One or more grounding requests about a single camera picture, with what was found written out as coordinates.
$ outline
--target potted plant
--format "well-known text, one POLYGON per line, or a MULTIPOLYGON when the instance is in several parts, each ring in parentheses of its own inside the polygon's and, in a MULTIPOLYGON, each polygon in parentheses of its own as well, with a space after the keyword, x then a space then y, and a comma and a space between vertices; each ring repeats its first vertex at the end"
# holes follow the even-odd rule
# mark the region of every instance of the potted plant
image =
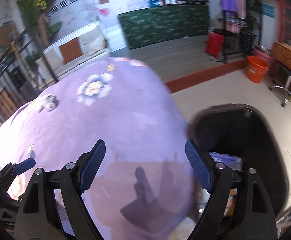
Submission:
POLYGON ((18 0, 17 4, 26 27, 32 26, 44 47, 50 45, 49 38, 61 28, 61 22, 50 26, 46 12, 51 9, 54 0, 18 0))

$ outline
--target orange bucket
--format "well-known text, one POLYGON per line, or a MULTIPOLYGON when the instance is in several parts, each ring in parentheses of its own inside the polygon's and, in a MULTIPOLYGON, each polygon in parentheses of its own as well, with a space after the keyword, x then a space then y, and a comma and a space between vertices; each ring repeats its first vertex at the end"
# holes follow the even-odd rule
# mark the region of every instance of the orange bucket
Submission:
POLYGON ((264 75, 268 71, 269 64, 264 60, 254 57, 248 56, 248 66, 246 68, 247 77, 254 83, 261 83, 264 75))

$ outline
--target purple floral fabric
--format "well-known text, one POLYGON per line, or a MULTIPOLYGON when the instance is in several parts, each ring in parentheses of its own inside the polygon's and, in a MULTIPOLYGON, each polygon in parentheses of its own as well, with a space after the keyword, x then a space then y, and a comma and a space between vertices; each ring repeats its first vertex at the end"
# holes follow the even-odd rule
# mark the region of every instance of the purple floral fabric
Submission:
MULTIPOLYGON (((138 60, 111 57, 78 70, 2 125, 0 166, 36 160, 11 194, 23 193, 36 168, 60 169, 98 139, 106 156, 82 198, 104 239, 166 239, 192 202, 187 123, 167 87, 138 60), (43 107, 50 94, 58 101, 53 110, 43 107)), ((71 233, 58 191, 56 200, 71 233)))

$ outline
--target black trash bin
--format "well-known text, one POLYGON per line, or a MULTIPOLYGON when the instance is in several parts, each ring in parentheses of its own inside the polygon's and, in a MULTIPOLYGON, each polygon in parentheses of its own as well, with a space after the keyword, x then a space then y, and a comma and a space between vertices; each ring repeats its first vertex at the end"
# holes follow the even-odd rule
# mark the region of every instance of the black trash bin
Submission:
POLYGON ((235 155, 243 159, 244 170, 256 169, 274 215, 282 211, 289 192, 287 173, 271 129, 257 109, 241 104, 206 109, 195 117, 190 137, 204 152, 235 155))

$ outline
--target flower pattern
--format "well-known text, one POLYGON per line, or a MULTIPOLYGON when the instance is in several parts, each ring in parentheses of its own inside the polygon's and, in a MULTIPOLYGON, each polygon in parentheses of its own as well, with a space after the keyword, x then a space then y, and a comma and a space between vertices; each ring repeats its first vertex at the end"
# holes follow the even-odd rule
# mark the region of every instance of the flower pattern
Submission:
POLYGON ((113 71, 113 70, 116 70, 116 67, 115 67, 114 64, 109 64, 109 65, 107 65, 107 70, 108 71, 113 71))
POLYGON ((128 61, 130 63, 130 65, 133 66, 133 67, 139 67, 139 66, 140 67, 148 67, 147 64, 142 62, 142 61, 139 61, 139 60, 136 60, 136 59, 130 59, 130 58, 127 58, 127 57, 117 57, 114 60, 121 61, 121 62, 128 61))
POLYGON ((29 147, 28 147, 28 150, 27 150, 27 155, 29 155, 29 154, 31 154, 31 152, 32 152, 32 150, 33 150, 33 148, 34 148, 34 144, 32 144, 32 145, 30 145, 29 147))
POLYGON ((112 79, 113 74, 110 73, 91 75, 88 80, 83 82, 77 89, 78 102, 90 106, 97 98, 106 97, 112 89, 112 86, 109 84, 112 79))
POLYGON ((52 94, 48 94, 44 95, 43 97, 37 98, 35 110, 41 112, 45 108, 47 109, 47 111, 50 112, 56 109, 57 106, 58 106, 57 97, 52 94))

